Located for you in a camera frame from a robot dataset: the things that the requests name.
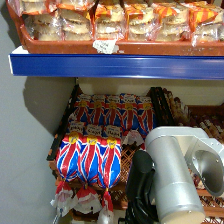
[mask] white wall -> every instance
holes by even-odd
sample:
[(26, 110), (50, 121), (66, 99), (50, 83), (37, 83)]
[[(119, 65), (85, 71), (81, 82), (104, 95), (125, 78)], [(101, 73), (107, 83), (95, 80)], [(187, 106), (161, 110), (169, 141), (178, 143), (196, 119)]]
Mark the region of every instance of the white wall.
[[(45, 159), (73, 79), (13, 77), (8, 54), (19, 41), (4, 0), (0, 10), (0, 224), (52, 223), (55, 186)], [(162, 86), (186, 104), (219, 105), (224, 98), (224, 81), (80, 78), (80, 84), (89, 94), (145, 95)]]

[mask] wrapper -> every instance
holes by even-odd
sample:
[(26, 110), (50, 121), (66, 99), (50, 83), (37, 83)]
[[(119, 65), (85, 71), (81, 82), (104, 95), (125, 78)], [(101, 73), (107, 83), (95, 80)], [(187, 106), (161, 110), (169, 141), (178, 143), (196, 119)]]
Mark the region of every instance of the wrapper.
[(153, 39), (154, 28), (157, 20), (153, 8), (142, 0), (124, 1), (125, 16), (127, 21), (127, 39), (135, 41), (147, 41)]
[(153, 3), (152, 8), (160, 24), (155, 35), (156, 41), (190, 39), (187, 7), (178, 3)]
[(193, 32), (192, 45), (219, 41), (219, 29), (223, 24), (223, 9), (205, 1), (183, 5), (189, 8), (189, 22)]
[(108, 189), (115, 186), (120, 179), (121, 147), (120, 138), (103, 138), (100, 147), (100, 164), (98, 185), (106, 188), (98, 224), (113, 224), (113, 204)]
[(105, 95), (93, 95), (89, 105), (89, 123), (104, 125)]
[(56, 10), (55, 0), (9, 0), (8, 3), (18, 16), (39, 15)]
[(145, 138), (156, 128), (156, 115), (150, 97), (137, 97), (139, 132)]
[(123, 131), (137, 130), (138, 123), (138, 108), (136, 96), (133, 94), (121, 94), (121, 116)]
[(101, 136), (88, 134), (83, 137), (78, 158), (78, 178), (83, 184), (83, 188), (81, 188), (74, 197), (73, 208), (84, 214), (90, 212), (96, 213), (102, 208), (97, 193), (88, 186), (97, 183), (100, 144)]
[(105, 125), (121, 126), (120, 96), (106, 95), (105, 99)]
[(113, 137), (113, 138), (121, 138), (122, 137), (122, 128), (116, 127), (113, 125), (104, 126), (103, 128), (103, 137)]
[(95, 5), (95, 0), (57, 0), (57, 7), (61, 9), (87, 11)]
[(61, 20), (56, 12), (28, 16), (25, 26), (30, 36), (40, 41), (62, 40)]
[(91, 96), (86, 94), (80, 94), (74, 105), (74, 112), (71, 116), (75, 117), (76, 121), (85, 122), (87, 124), (89, 120), (89, 104)]
[(88, 41), (92, 39), (92, 16), (88, 11), (61, 9), (64, 40)]
[(95, 39), (124, 39), (125, 16), (118, 0), (100, 0), (95, 12)]
[(51, 201), (51, 205), (57, 208), (58, 216), (65, 216), (74, 207), (73, 191), (68, 183), (78, 176), (77, 164), (82, 140), (82, 130), (80, 133), (73, 131), (65, 135), (59, 147), (56, 162), (62, 181), (56, 189), (55, 199)]

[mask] blue shelf edge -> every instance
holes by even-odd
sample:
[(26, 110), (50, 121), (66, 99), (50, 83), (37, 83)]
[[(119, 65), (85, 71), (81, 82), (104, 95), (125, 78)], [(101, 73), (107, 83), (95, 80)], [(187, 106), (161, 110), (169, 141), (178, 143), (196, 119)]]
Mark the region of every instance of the blue shelf edge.
[(224, 80), (224, 56), (9, 55), (15, 76)]

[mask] shelf label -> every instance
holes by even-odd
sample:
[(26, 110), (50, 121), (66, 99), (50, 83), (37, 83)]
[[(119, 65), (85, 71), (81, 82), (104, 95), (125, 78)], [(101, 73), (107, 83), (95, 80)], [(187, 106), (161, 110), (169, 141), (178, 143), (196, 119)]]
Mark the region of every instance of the shelf label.
[(116, 40), (95, 40), (93, 47), (97, 49), (98, 53), (112, 54), (114, 50), (116, 51), (115, 43)]

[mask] grey wall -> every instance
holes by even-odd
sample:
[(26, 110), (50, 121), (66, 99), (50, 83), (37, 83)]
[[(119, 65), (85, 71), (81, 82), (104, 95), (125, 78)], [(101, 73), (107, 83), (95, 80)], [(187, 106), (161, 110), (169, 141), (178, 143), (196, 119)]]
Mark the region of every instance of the grey wall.
[(46, 157), (74, 80), (13, 77), (8, 54), (19, 40), (4, 0), (0, 10), (0, 224), (52, 223)]

